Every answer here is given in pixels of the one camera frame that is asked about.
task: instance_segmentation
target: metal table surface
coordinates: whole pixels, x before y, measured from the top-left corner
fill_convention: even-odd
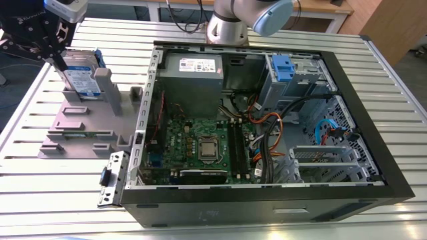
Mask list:
[[[99,47],[120,90],[144,86],[153,40],[203,43],[205,35],[171,23],[87,18],[72,46]],[[376,48],[359,36],[280,31],[252,46],[324,50],[340,65],[416,197],[333,223],[143,229],[123,209],[97,209],[104,159],[37,159],[64,100],[64,84],[45,64],[0,135],[0,237],[89,239],[427,239],[425,111]]]

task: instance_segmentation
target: side panel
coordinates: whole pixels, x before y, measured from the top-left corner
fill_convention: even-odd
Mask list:
[[[125,204],[143,227],[337,221],[375,207],[357,199]]]

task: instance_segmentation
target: sticker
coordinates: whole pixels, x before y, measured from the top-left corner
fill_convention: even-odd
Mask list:
[[[96,80],[91,77],[92,70],[88,66],[68,66],[68,70],[64,73],[79,94],[88,97],[101,95]]]
[[[335,13],[337,13],[337,14],[349,14],[351,12],[349,11],[344,11],[344,10],[336,10]]]
[[[179,71],[215,73],[215,59],[183,58],[179,60]]]
[[[255,168],[255,173],[253,173],[255,176],[260,177],[263,175],[263,170]]]
[[[257,110],[261,110],[261,105],[259,105],[257,102],[253,103],[253,107],[255,107]]]

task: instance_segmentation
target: circuit board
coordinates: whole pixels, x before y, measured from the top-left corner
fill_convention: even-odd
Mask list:
[[[251,123],[243,123],[241,131],[244,136],[244,144],[248,145],[249,136],[253,133],[253,125]],[[159,154],[148,155],[153,184],[173,184],[169,182],[169,176],[171,174],[173,175],[173,170],[179,171],[183,169],[227,171],[227,184],[252,183],[252,176],[244,175],[239,176],[237,178],[232,177],[231,175],[232,163],[228,138],[227,121],[201,119],[169,120],[167,124],[165,151],[163,156]],[[215,142],[217,159],[201,161],[201,149],[199,148],[201,148],[200,143],[207,140]],[[245,149],[244,154],[247,168],[249,168],[249,153]]]

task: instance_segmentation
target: blue hard drive label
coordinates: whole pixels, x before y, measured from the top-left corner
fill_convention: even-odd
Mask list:
[[[68,66],[68,70],[64,73],[75,91],[80,95],[88,97],[101,95],[96,80],[91,77],[92,70],[88,66]]]

